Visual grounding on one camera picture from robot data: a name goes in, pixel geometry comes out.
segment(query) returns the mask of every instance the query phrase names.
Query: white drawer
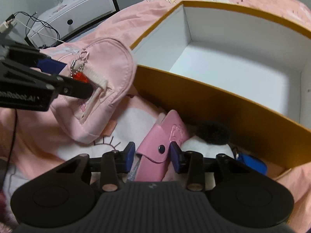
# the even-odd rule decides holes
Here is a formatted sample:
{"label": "white drawer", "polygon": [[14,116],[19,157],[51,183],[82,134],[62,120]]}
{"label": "white drawer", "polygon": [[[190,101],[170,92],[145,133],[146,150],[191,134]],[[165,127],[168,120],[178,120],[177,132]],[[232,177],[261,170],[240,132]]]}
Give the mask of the white drawer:
{"label": "white drawer", "polygon": [[[59,32],[60,38],[63,38],[84,24],[114,10],[112,0],[86,0],[55,18],[50,22],[50,25]],[[46,27],[41,28],[38,32],[57,38],[56,33]],[[56,42],[52,38],[45,37],[37,33],[35,33],[31,38],[32,42],[37,46],[42,46],[43,44],[51,46]]]}

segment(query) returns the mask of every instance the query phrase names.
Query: open box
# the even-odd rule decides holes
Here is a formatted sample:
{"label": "open box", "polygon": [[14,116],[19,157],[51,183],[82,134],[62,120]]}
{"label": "open box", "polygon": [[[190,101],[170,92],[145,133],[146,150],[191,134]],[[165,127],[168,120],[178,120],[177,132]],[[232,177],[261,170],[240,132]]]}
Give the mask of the open box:
{"label": "open box", "polygon": [[311,161],[310,47],[309,30],[276,15],[183,1],[132,45],[143,65],[134,86],[185,123],[219,121],[234,144],[291,168]]}

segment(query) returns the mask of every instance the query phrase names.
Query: eyelash print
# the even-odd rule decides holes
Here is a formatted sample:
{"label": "eyelash print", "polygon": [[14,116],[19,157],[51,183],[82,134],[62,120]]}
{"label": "eyelash print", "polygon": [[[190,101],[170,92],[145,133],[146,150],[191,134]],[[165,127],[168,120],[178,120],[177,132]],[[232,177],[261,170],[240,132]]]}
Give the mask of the eyelash print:
{"label": "eyelash print", "polygon": [[103,137],[103,142],[102,142],[102,143],[97,143],[97,144],[96,144],[95,141],[93,141],[93,143],[94,143],[95,146],[96,146],[96,145],[102,145],[102,144],[104,144],[104,145],[109,145],[109,146],[111,146],[111,147],[115,150],[116,147],[117,147],[119,144],[121,144],[121,142],[117,143],[116,145],[112,145],[111,143],[112,143],[113,139],[114,139],[114,136],[112,136],[112,138],[111,138],[111,140],[110,140],[110,143],[105,143],[105,138]]}

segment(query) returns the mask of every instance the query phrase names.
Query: red heart pendant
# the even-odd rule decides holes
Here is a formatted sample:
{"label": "red heart pendant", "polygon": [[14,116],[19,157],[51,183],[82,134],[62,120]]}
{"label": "red heart pendant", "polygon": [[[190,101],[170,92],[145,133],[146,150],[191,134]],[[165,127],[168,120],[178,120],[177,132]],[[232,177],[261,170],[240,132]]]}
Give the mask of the red heart pendant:
{"label": "red heart pendant", "polygon": [[79,80],[85,83],[89,82],[89,79],[82,72],[77,72],[76,74],[73,74],[73,79]]}

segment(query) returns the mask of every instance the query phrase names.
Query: white cable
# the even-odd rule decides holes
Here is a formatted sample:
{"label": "white cable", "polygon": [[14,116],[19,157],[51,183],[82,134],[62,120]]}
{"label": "white cable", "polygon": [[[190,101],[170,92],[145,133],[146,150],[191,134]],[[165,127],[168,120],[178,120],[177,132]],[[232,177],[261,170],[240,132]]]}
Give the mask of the white cable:
{"label": "white cable", "polygon": [[46,36],[46,37],[49,37],[49,38],[55,39],[55,40],[60,41],[60,42],[62,42],[62,43],[66,43],[66,42],[61,41],[61,40],[59,40],[59,39],[57,39],[57,38],[53,38],[53,37],[51,37],[51,36],[47,36],[47,35],[44,35],[44,34],[42,34],[42,33],[40,33],[40,32],[37,32],[37,31],[33,30],[32,28],[30,28],[30,27],[26,26],[23,22],[21,22],[20,20],[18,20],[18,19],[16,19],[16,18],[15,18],[15,20],[16,20],[17,22],[20,22],[23,26],[25,26],[26,28],[28,28],[28,29],[32,30],[33,32],[36,32],[36,33],[38,33],[38,34],[40,34],[40,35],[43,35],[43,36]]}

